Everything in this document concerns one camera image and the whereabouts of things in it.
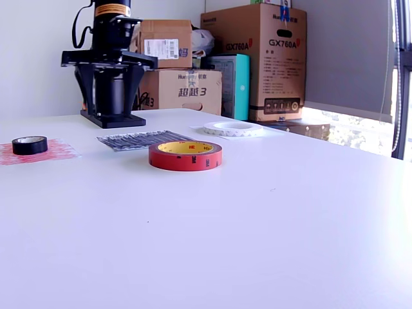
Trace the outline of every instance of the orange label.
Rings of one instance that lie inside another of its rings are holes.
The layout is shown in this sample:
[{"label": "orange label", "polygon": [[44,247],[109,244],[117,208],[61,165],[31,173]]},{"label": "orange label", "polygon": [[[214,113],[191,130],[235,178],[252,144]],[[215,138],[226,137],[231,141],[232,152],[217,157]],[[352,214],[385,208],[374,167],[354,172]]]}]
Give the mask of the orange label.
[{"label": "orange label", "polygon": [[121,14],[130,17],[130,7],[112,3],[110,5],[100,5],[96,8],[95,17],[103,14]]}]

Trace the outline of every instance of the black electrical tape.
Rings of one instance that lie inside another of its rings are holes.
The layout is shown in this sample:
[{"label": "black electrical tape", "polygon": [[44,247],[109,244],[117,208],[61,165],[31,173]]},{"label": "black electrical tape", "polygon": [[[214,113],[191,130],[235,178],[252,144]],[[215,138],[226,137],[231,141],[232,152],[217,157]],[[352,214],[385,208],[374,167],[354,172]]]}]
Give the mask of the black electrical tape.
[{"label": "black electrical tape", "polygon": [[35,155],[47,151],[47,138],[44,136],[27,136],[12,140],[13,153],[19,156]]}]

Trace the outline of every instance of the red paper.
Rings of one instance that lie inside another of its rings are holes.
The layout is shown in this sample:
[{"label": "red paper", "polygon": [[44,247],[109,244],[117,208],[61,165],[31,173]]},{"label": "red paper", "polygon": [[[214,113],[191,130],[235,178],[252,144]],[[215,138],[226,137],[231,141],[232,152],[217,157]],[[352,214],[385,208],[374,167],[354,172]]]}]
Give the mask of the red paper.
[{"label": "red paper", "polygon": [[31,156],[17,156],[13,154],[11,144],[0,145],[0,165],[13,165],[24,163],[35,163],[50,160],[65,160],[78,158],[81,155],[69,144],[62,140],[48,140],[48,150],[45,153],[33,154]]}]

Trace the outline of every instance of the window frame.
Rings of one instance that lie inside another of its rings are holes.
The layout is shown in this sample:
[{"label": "window frame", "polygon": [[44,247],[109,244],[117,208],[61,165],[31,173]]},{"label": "window frame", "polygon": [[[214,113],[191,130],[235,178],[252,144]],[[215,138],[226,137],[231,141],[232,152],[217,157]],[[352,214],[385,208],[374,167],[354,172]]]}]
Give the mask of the window frame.
[{"label": "window frame", "polygon": [[402,98],[402,110],[399,110],[399,104],[396,106],[395,132],[393,136],[393,145],[395,145],[397,130],[400,121],[400,131],[398,145],[392,152],[392,157],[400,160],[404,159],[407,143],[407,121],[409,113],[409,88],[410,75],[412,72],[412,44],[411,44],[411,16],[409,13],[408,0],[395,0],[398,6],[398,29],[399,29],[399,50],[400,50],[400,96]]}]

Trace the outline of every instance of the white foam tape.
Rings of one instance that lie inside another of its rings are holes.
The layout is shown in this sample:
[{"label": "white foam tape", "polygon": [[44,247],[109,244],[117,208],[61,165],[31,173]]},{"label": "white foam tape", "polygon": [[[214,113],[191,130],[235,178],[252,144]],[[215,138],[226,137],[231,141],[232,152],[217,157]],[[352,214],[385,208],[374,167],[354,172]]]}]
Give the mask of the white foam tape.
[{"label": "white foam tape", "polygon": [[211,122],[203,126],[203,131],[210,135],[235,137],[263,136],[265,134],[265,129],[262,126],[241,121]]}]

